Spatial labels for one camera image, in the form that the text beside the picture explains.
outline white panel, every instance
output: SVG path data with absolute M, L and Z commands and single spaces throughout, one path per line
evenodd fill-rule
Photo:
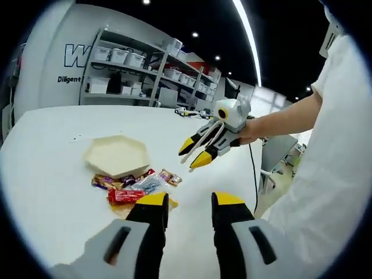
M 275 92 L 263 87 L 256 87 L 253 96 L 259 97 L 267 102 L 272 103 L 274 101 Z
M 272 104 L 261 100 L 255 96 L 251 99 L 251 115 L 255 117 L 261 117 L 264 115 L 268 115 L 271 111 Z
M 298 143 L 301 144 L 301 145 L 302 144 L 308 145 L 310 137 L 312 136 L 312 131 L 313 130 L 309 130 L 309 131 L 300 133 L 299 137 L 298 137 Z
M 285 102 L 285 96 L 277 93 L 275 97 L 275 105 L 280 108 L 283 108 L 284 102 Z

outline desk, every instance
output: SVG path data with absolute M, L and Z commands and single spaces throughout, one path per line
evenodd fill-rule
M 194 158 L 180 164 L 180 146 L 204 123 L 182 118 L 172 109 L 138 106 L 27 112 L 0 151 L 1 175 L 12 217 L 39 261 L 46 267 L 72 262 L 83 253 L 87 239 L 117 218 L 109 209 L 107 192 L 90 185 L 94 173 L 82 156 L 92 138 L 125 134 L 146 143 L 152 168 L 165 168 L 184 180 L 171 195 L 180 205 L 169 216 L 162 269 L 167 273 L 179 268 L 176 274 L 189 274 L 198 268 L 190 266 L 200 261 L 197 278 L 216 269 L 219 273 L 210 194 L 228 191 L 253 210 L 255 184 L 248 146 L 234 148 L 192 173 L 188 166 Z M 252 151 L 259 182 L 262 143 L 254 143 Z

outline ceiling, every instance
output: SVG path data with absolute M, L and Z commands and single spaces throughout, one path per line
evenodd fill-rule
M 185 45 L 223 76 L 256 84 L 251 48 L 232 0 L 81 0 L 134 16 Z M 320 47 L 328 29 L 317 0 L 241 0 L 256 41 L 262 85 L 294 101 L 309 94 L 306 87 L 319 75 L 324 58 Z M 193 38 L 192 32 L 199 37 Z

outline person's arm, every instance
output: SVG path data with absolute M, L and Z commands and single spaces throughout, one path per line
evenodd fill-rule
M 322 98 L 314 89 L 311 96 L 285 110 L 247 120 L 246 127 L 239 134 L 241 144 L 251 143 L 257 138 L 297 134 L 310 130 L 314 127 L 321 104 Z

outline black wire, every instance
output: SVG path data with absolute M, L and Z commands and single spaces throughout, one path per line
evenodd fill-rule
M 253 161 L 253 155 L 252 155 L 252 147 L 251 147 L 251 144 L 249 144 L 249 151 L 250 151 L 250 153 L 251 153 L 251 159 L 252 159 L 253 177 L 255 178 L 255 188 L 256 188 L 256 206 L 255 206 L 255 211 L 254 211 L 254 213 L 256 213 L 256 209 L 257 209 L 257 205 L 258 205 L 258 191 L 257 191 L 256 169 L 255 169 L 255 163 L 254 163 L 254 161 Z

